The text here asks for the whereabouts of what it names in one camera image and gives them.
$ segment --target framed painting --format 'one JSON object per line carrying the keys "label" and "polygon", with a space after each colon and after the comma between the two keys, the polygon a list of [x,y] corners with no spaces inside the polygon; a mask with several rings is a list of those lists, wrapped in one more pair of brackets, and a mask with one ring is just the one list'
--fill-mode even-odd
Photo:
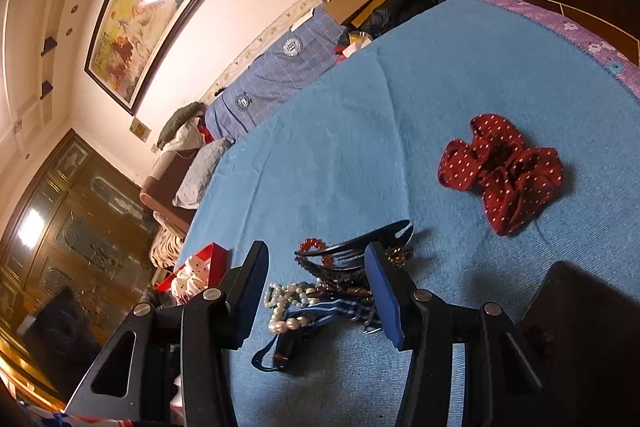
{"label": "framed painting", "polygon": [[104,0],[84,70],[134,115],[159,63],[201,0]]}

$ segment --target red polka dot scrunchie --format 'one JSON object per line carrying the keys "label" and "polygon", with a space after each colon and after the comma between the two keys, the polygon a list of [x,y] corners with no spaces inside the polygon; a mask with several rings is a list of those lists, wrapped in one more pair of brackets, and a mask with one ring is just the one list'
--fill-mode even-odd
{"label": "red polka dot scrunchie", "polygon": [[455,190],[478,183],[489,224],[498,235],[508,235],[555,197],[562,185],[562,163],[555,149],[526,149],[518,130],[497,114],[476,116],[470,125],[473,142],[449,142],[438,181]]}

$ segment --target metal screw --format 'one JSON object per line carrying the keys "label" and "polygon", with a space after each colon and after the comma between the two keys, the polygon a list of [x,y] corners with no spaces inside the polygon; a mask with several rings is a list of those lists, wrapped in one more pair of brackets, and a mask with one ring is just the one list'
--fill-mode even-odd
{"label": "metal screw", "polygon": [[488,315],[497,317],[502,313],[502,308],[500,308],[500,306],[498,306],[498,304],[496,304],[495,302],[487,302],[487,304],[484,305],[484,312]]}
{"label": "metal screw", "polygon": [[429,290],[416,290],[414,292],[414,299],[420,302],[429,302],[433,295]]}
{"label": "metal screw", "polygon": [[202,298],[206,301],[217,301],[221,295],[222,292],[218,288],[208,288],[202,293]]}
{"label": "metal screw", "polygon": [[136,317],[144,317],[151,311],[151,304],[147,304],[146,302],[138,304],[135,308],[133,308],[133,314]]}

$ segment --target circular logo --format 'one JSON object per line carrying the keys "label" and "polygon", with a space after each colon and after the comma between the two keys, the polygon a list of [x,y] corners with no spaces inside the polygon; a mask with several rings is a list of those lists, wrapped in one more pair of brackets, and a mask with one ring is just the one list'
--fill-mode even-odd
{"label": "circular logo", "polygon": [[238,106],[238,109],[241,111],[246,110],[249,107],[250,103],[251,103],[251,97],[245,92],[242,94],[239,94],[238,97],[236,98],[236,105]]}
{"label": "circular logo", "polygon": [[301,49],[302,42],[297,37],[287,39],[287,41],[284,43],[284,46],[282,47],[282,51],[285,55],[287,55],[287,57],[295,57],[300,53]]}

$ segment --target gray pillow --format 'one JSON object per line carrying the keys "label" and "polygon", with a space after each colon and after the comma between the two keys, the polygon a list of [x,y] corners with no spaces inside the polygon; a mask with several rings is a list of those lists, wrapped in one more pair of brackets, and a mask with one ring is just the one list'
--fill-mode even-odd
{"label": "gray pillow", "polygon": [[214,140],[198,151],[174,198],[174,206],[197,208],[220,158],[231,147],[228,139]]}
{"label": "gray pillow", "polygon": [[189,105],[185,105],[174,112],[172,117],[164,124],[164,127],[162,127],[156,147],[158,147],[159,150],[164,149],[164,146],[174,139],[174,136],[180,127],[182,127],[189,119],[197,116],[199,112],[206,109],[207,106],[202,102],[191,102]]}

